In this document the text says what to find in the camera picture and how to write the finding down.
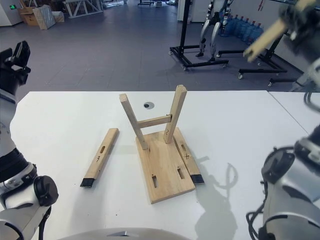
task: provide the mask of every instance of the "cardboard box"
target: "cardboard box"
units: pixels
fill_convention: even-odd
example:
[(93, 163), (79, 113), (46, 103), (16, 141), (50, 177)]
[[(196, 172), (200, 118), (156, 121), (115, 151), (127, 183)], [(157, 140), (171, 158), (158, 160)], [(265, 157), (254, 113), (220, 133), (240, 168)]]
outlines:
[(34, 8), (33, 13), (41, 30), (47, 30), (56, 24), (51, 8), (48, 5)]
[(29, 26), (38, 26), (37, 19), (33, 12), (34, 7), (27, 6), (25, 8), (19, 8), (18, 13), (22, 18), (23, 22), (28, 24)]
[(29, 26), (39, 26), (38, 21), (34, 14), (25, 14), (24, 19)]
[(52, 15), (56, 23), (64, 23), (65, 15), (62, 11), (52, 11)]

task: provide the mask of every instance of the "table surface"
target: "table surface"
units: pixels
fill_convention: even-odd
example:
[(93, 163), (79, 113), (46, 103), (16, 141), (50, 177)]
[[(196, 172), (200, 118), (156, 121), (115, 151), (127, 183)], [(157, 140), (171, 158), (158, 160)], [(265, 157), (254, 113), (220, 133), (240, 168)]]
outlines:
[[(245, 214), (264, 198), (259, 181), (265, 158), (274, 146), (293, 145), (306, 135), (304, 129), (266, 91), (188, 92), (178, 126), (205, 184), (150, 204), (120, 93), (30, 92), (19, 102), (12, 138), (40, 175), (54, 179), (59, 192), (44, 239), (117, 227), (163, 229), (191, 240), (250, 239)], [(168, 114), (174, 92), (127, 96), (139, 121)], [(155, 107), (145, 109), (145, 102)], [(81, 188), (109, 128), (120, 133), (108, 162), (91, 189)]]
[[(270, 92), (270, 94), (311, 134), (320, 124), (320, 114), (308, 108), (304, 103), (304, 92)], [(311, 101), (320, 106), (320, 93), (313, 93)]]

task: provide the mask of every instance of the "blue water bottle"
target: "blue water bottle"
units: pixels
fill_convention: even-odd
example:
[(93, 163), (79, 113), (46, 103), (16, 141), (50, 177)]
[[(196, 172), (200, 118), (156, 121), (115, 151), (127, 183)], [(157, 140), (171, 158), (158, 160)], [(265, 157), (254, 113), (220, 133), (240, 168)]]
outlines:
[(249, 38), (251, 32), (253, 31), (253, 29), (256, 28), (256, 27), (255, 27), (255, 22), (256, 22), (256, 21), (252, 21), (252, 24), (249, 25), (249, 26), (246, 28), (246, 30), (245, 30), (245, 32), (244, 32), (244, 34), (243, 34), (243, 37), (242, 37), (242, 39), (241, 39), (243, 42), (246, 43), (246, 42), (248, 41), (248, 38)]
[(244, 16), (240, 18), (240, 20), (236, 23), (234, 27), (233, 35), (237, 36), (239, 34), (240, 28), (242, 26), (242, 23), (244, 23)]
[(221, 37), (229, 37), (230, 36), (230, 32), (231, 32), (231, 28), (232, 28), (232, 25), (233, 25), (233, 19), (232, 19), (232, 15), (229, 15), (228, 16), (228, 19), (226, 20), (226, 25), (224, 27), (224, 31), (222, 32), (222, 29), (220, 30), (219, 32), (219, 35)]
[(231, 24), (231, 27), (230, 27), (230, 35), (233, 35), (234, 34), (234, 31), (235, 31), (235, 27), (236, 27), (236, 24), (239, 22), (240, 20), (238, 19), (238, 14), (235, 15), (235, 18), (232, 19), (232, 24)]
[(242, 37), (244, 36), (247, 27), (250, 26), (250, 23), (249, 23), (248, 21), (249, 21), (249, 18), (247, 18), (247, 19), (245, 20), (245, 22), (242, 23), (242, 25), (241, 25), (241, 27), (240, 27), (240, 30), (239, 30), (239, 33), (238, 33), (238, 35), (236, 36), (237, 38), (242, 39)]
[(264, 32), (263, 29), (260, 28), (260, 26), (261, 26), (261, 23), (258, 23), (258, 26), (252, 30), (250, 36), (248, 37), (248, 41), (246, 42), (248, 45), (251, 45)]

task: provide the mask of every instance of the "gray floor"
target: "gray floor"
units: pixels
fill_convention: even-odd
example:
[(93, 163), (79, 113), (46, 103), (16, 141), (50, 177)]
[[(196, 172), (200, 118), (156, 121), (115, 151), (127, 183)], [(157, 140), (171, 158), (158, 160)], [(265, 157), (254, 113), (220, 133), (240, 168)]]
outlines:
[[(109, 8), (104, 13), (68, 19), (49, 30), (27, 26), (0, 28), (0, 48), (15, 47), (27, 40), (31, 48), (27, 84), (19, 88), (21, 99), (29, 91), (169, 91), (184, 84), (189, 91), (271, 90), (287, 91), (290, 84), (268, 88), (274, 74), (248, 74), (238, 79), (239, 68), (256, 68), (240, 54), (227, 56), (221, 65), (191, 68), (184, 72), (177, 60), (168, 55), (170, 46), (180, 42), (182, 24), (177, 22), (177, 7), (161, 8), (128, 5)], [(188, 26), (186, 44), (199, 41), (201, 24)], [(244, 49), (235, 37), (219, 37), (218, 50)], [(194, 62), (196, 49), (187, 54)], [(208, 60), (209, 49), (202, 60)], [(288, 69), (281, 77), (298, 77)]]

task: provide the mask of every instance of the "black metal stand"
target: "black metal stand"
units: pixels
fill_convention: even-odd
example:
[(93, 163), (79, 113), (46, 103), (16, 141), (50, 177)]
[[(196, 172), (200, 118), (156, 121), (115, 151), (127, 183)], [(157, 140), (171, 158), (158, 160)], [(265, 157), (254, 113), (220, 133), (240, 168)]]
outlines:
[[(275, 63), (271, 60), (272, 56), (275, 54), (275, 49), (278, 46), (280, 40), (282, 38), (282, 35), (278, 37), (265, 53), (265, 55), (260, 54), (258, 58), (268, 64), (273, 69), (265, 69), (265, 68), (257, 68), (257, 69), (251, 69), (251, 68), (240, 68), (239, 69), (239, 75), (238, 78), (242, 79), (244, 77), (244, 74), (246, 73), (255, 73), (255, 74), (280, 74), (280, 73), (286, 73), (287, 70)], [(224, 51), (218, 51), (218, 54), (216, 57), (221, 57), (222, 54), (242, 54), (244, 50), (224, 50)]]
[(184, 71), (186, 71), (188, 68), (196, 68), (196, 67), (219, 65), (219, 64), (223, 64), (223, 67), (225, 68), (227, 66), (227, 64), (229, 63), (229, 60), (204, 61), (204, 62), (192, 63), (184, 55), (185, 49), (197, 49), (197, 48), (199, 48), (199, 45), (188, 45), (188, 46), (185, 46), (190, 2), (191, 2), (191, 0), (185, 0), (185, 4), (184, 4), (180, 46), (172, 46), (172, 47), (170, 47), (169, 55), (174, 54), (176, 56), (176, 58), (182, 63)]
[(271, 87), (273, 84), (276, 84), (276, 83), (294, 83), (295, 81), (297, 81), (296, 78), (278, 78), (278, 79), (271, 78), (269, 81), (268, 87)]
[(142, 1), (142, 0), (140, 0), (140, 3), (138, 3), (138, 6), (139, 5), (149, 5), (149, 7), (150, 7), (151, 4), (154, 4), (154, 2), (153, 1)]

